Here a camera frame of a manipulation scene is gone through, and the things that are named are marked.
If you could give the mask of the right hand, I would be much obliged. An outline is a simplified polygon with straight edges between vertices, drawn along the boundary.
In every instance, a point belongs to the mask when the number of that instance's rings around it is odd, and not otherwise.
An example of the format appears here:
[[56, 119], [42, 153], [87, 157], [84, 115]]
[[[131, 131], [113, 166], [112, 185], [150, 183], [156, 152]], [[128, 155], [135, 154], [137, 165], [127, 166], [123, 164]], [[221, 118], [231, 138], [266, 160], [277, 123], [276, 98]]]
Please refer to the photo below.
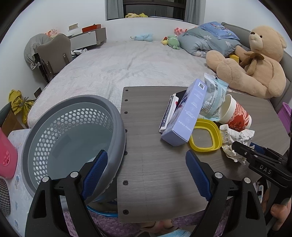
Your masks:
[[[262, 206], [263, 212], [266, 211], [267, 201], [269, 200], [269, 192], [270, 192], [270, 188], [265, 192], [262, 199], [261, 206]], [[290, 211], [291, 211], [291, 199], [289, 199], [289, 202], [286, 205], [274, 204], [272, 206], [271, 214], [274, 218], [277, 219], [276, 223], [273, 226], [274, 231], [278, 231], [281, 228], [281, 226], [287, 219]]]

